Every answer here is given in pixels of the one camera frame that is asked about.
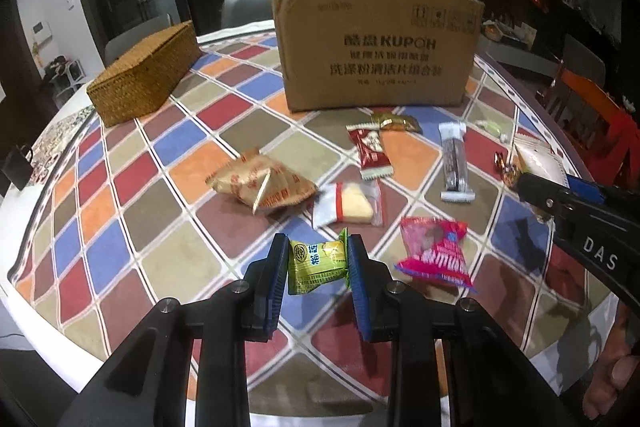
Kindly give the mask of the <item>person's right hand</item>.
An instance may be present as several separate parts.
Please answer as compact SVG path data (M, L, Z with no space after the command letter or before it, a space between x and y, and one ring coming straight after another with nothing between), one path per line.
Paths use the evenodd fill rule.
M639 363L639 358L631 354L631 345L627 343L633 318L631 309L618 303L615 322L582 399L582 409L592 421L611 410Z

